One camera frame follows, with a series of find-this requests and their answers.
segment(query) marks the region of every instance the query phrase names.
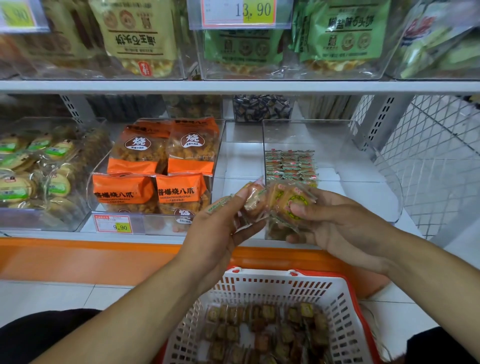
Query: left hand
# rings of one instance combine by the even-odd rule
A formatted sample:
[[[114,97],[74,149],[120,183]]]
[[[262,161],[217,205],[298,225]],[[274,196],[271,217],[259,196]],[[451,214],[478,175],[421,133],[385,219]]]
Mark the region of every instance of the left hand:
[[[210,205],[193,219],[177,259],[199,280],[198,295],[208,291],[220,280],[233,250],[265,226],[265,220],[262,220],[235,232],[233,217],[245,204],[247,194],[248,189],[242,188],[212,215],[207,214]]]

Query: orange shelf base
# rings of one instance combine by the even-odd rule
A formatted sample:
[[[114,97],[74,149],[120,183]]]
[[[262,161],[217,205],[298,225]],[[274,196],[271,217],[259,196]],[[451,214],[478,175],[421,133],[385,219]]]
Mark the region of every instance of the orange shelf base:
[[[0,279],[134,286],[170,261],[180,247],[2,238]],[[374,294],[389,282],[385,276],[317,250],[238,247],[231,263],[243,268],[339,272],[348,277],[359,298]]]

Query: fingernail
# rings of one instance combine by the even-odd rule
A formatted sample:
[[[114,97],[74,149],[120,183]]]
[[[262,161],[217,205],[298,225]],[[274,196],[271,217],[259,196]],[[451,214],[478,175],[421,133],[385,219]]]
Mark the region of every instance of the fingernail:
[[[248,188],[242,188],[240,191],[236,193],[236,195],[240,198],[247,198]]]
[[[305,215],[305,205],[292,204],[290,210],[297,216]]]

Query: shopping basket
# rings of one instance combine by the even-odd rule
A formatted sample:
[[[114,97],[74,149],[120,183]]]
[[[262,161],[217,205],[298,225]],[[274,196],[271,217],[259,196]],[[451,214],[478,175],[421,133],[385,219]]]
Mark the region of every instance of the shopping basket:
[[[163,364],[193,364],[206,357],[199,343],[210,304],[267,303],[282,307],[296,302],[314,303],[327,316],[334,364],[382,363],[355,292],[344,276],[300,269],[233,267],[195,302],[174,330],[162,353]]]

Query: price label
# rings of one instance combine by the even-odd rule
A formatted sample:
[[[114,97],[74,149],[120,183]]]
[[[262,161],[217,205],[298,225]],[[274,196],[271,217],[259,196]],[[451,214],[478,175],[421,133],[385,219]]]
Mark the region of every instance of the price label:
[[[130,217],[125,215],[93,215],[97,232],[132,234]]]
[[[0,9],[5,24],[11,28],[29,28],[34,27],[35,21],[30,11],[30,5],[25,2],[2,1]]]
[[[276,0],[202,0],[204,28],[271,28],[276,20]]]

